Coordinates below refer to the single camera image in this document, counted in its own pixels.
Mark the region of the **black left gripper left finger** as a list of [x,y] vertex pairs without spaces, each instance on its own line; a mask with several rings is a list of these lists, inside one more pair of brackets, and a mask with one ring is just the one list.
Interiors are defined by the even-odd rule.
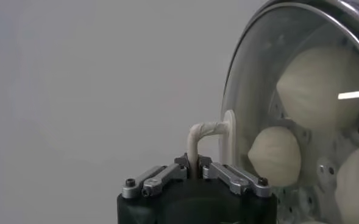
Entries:
[[154,166],[135,178],[128,178],[122,186],[122,198],[153,197],[163,192],[172,180],[188,178],[187,154],[175,158],[168,166]]

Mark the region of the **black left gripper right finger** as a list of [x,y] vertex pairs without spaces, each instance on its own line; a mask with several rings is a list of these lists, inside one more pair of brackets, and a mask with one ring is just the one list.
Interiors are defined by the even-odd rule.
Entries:
[[199,155],[197,163],[203,179],[220,180],[235,195],[253,192],[260,198],[271,196],[271,187],[267,178],[256,177],[238,166],[215,163],[206,156]]

